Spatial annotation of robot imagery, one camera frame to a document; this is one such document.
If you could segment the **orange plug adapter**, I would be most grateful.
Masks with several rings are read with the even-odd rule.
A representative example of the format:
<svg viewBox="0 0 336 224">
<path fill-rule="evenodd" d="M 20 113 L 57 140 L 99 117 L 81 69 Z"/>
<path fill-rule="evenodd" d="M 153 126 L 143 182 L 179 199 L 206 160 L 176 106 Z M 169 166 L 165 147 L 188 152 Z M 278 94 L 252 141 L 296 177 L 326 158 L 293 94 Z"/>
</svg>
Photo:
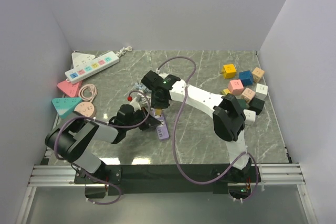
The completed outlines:
<svg viewBox="0 0 336 224">
<path fill-rule="evenodd" d="M 224 95 L 224 96 L 226 96 L 227 94 L 231 94 L 231 92 L 230 92 L 229 89 L 223 89 L 223 90 L 221 91 L 221 94 Z"/>
<path fill-rule="evenodd" d="M 155 109 L 155 115 L 156 116 L 161 116 L 162 110 L 161 109 Z"/>
</svg>

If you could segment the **purple power strip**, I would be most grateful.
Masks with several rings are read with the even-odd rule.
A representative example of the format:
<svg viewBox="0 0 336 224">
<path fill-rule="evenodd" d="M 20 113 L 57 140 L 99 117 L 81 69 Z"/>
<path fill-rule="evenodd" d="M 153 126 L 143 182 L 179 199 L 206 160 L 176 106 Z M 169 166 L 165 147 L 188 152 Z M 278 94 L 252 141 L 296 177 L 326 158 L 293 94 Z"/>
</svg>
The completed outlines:
<svg viewBox="0 0 336 224">
<path fill-rule="evenodd" d="M 155 115 L 155 110 L 152 110 L 152 115 L 154 118 L 158 119 L 161 121 L 161 125 L 156 127 L 157 135 L 160 141 L 168 140 L 169 139 L 169 131 L 167 128 L 167 124 L 165 121 L 164 114 L 162 112 L 161 116 L 156 116 Z"/>
</svg>

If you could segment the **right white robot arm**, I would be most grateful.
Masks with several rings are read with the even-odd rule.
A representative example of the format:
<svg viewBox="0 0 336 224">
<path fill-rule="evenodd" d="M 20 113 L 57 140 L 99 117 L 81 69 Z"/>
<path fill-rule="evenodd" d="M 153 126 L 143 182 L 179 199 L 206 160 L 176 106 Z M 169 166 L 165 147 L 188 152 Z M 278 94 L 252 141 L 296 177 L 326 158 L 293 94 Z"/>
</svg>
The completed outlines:
<svg viewBox="0 0 336 224">
<path fill-rule="evenodd" d="M 152 92 L 152 108 L 166 109 L 170 105 L 169 101 L 178 101 L 212 118 L 215 134 L 226 143 L 230 162 L 225 171 L 212 179 L 212 182 L 221 178 L 233 183 L 246 180 L 251 167 L 244 139 L 246 117 L 234 95 L 210 93 L 191 86 L 188 81 L 174 75 L 154 71 L 149 71 L 141 82 Z"/>
</svg>

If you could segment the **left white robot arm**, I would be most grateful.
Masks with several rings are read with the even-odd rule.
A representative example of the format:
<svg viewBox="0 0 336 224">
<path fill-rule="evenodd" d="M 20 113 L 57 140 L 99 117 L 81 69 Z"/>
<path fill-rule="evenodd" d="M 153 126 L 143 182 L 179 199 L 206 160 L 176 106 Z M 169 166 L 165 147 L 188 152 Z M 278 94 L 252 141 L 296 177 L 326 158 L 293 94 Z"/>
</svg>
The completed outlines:
<svg viewBox="0 0 336 224">
<path fill-rule="evenodd" d="M 86 176 L 91 182 L 99 183 L 102 180 L 109 181 L 110 172 L 102 160 L 87 150 L 94 137 L 118 144 L 129 130 L 139 128 L 144 131 L 159 125 L 161 121 L 144 107 L 137 110 L 130 104 L 122 105 L 116 116 L 101 124 L 72 112 L 47 134 L 45 144 L 59 158 L 86 170 Z"/>
</svg>

